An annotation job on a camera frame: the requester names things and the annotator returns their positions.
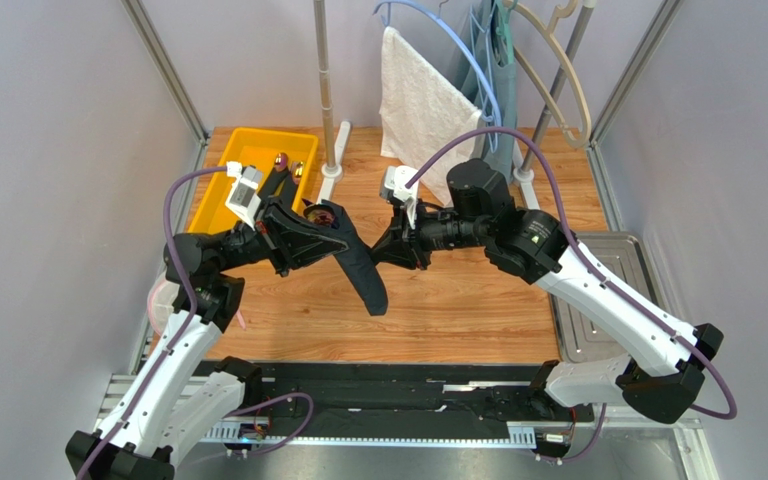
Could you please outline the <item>black paper napkin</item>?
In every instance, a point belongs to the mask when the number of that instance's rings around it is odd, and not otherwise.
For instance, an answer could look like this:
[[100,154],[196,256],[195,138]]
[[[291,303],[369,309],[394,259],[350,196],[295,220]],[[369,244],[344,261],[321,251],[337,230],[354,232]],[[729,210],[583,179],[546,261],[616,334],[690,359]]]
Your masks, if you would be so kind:
[[345,250],[335,254],[336,260],[364,303],[368,314],[370,316],[386,314],[389,299],[384,282],[372,260],[370,247],[360,238],[347,210],[328,200],[316,204],[305,200],[304,203],[304,217],[305,210],[313,205],[325,205],[334,211],[337,222],[333,228],[314,225],[326,235],[342,241],[347,246]]

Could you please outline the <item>iridescent spoon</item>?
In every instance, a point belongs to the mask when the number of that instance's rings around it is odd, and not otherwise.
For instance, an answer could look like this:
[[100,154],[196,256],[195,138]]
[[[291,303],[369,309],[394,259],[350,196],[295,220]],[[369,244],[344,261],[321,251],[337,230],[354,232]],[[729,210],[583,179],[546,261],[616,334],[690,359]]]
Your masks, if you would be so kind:
[[304,212],[305,218],[313,224],[333,228],[337,222],[334,211],[325,205],[313,205]]

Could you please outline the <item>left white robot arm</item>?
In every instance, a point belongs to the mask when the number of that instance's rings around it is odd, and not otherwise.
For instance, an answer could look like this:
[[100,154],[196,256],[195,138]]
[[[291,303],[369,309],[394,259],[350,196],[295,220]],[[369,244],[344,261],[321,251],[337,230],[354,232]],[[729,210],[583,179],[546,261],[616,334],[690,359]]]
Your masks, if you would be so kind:
[[226,270],[269,261],[285,275],[363,243],[345,209],[323,201],[303,214],[270,199],[253,225],[181,233],[166,246],[167,278],[179,294],[161,338],[119,403],[65,448],[78,479],[172,479],[204,434],[234,410],[257,411],[262,370],[227,357],[194,395],[179,399],[196,368],[238,313],[245,287]]

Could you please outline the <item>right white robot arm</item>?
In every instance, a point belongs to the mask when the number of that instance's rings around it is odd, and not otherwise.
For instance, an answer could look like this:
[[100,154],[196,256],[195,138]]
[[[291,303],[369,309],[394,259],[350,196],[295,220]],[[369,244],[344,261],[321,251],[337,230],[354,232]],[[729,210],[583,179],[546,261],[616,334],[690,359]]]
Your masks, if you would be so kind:
[[373,247],[375,261],[423,270],[435,251],[482,248],[500,271],[564,301],[623,349],[609,359],[544,363],[531,383],[540,396],[563,407],[624,404],[662,424],[693,406],[724,338],[718,328],[692,326],[656,306],[554,216],[518,207],[504,177],[484,162],[448,172],[448,208],[422,201],[413,175],[411,167],[392,166],[383,176],[380,194],[393,217]]

